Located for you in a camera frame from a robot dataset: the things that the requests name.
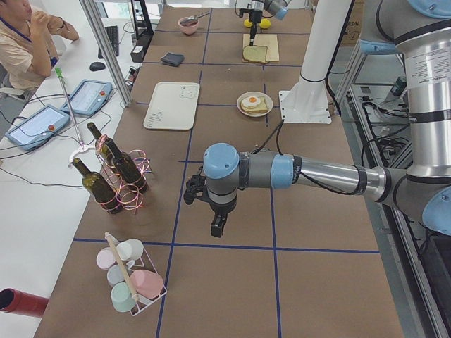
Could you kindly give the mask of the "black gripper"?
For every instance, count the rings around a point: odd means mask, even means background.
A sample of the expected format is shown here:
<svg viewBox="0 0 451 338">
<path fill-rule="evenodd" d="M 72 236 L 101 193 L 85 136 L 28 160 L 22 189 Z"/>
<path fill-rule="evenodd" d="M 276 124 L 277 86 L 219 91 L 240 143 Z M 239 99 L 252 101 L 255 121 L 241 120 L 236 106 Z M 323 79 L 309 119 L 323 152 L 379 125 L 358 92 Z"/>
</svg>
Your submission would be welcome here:
<svg viewBox="0 0 451 338">
<path fill-rule="evenodd" d="M 254 46 L 254 39 L 257 34 L 257 25 L 261 22 L 261 9 L 251 8 L 249 12 L 249 22 L 252 24 L 249 34 L 249 45 Z"/>
<path fill-rule="evenodd" d="M 215 213 L 214 219 L 211 222 L 211 236 L 222 237 L 228 214 L 235 210 L 237 200 L 233 199 L 232 201 L 229 201 L 225 204 L 210 201 L 209 205 L 212 211 Z"/>
</svg>

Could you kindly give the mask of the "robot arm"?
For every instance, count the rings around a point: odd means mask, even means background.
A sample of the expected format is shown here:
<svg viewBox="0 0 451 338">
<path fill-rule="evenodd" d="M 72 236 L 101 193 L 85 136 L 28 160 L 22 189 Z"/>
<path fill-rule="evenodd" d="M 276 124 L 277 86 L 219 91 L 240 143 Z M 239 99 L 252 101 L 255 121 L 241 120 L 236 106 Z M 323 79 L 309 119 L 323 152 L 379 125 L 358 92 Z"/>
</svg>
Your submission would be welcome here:
<svg viewBox="0 0 451 338">
<path fill-rule="evenodd" d="M 243 18 L 244 14 L 249 15 L 251 23 L 249 45 L 254 46 L 254 39 L 257 34 L 257 28 L 262 21 L 263 12 L 266 11 L 277 19 L 282 20 L 288 12 L 290 1 L 279 0 L 251 0 L 246 8 L 235 9 L 235 14 Z"/>
<path fill-rule="evenodd" d="M 450 2 L 369 1 L 362 32 L 367 41 L 393 43 L 404 55 L 412 165 L 370 169 L 213 144 L 204 153 L 202 194 L 214 211 L 213 236 L 223 234 L 239 189 L 293 184 L 368 196 L 450 233 Z"/>
</svg>

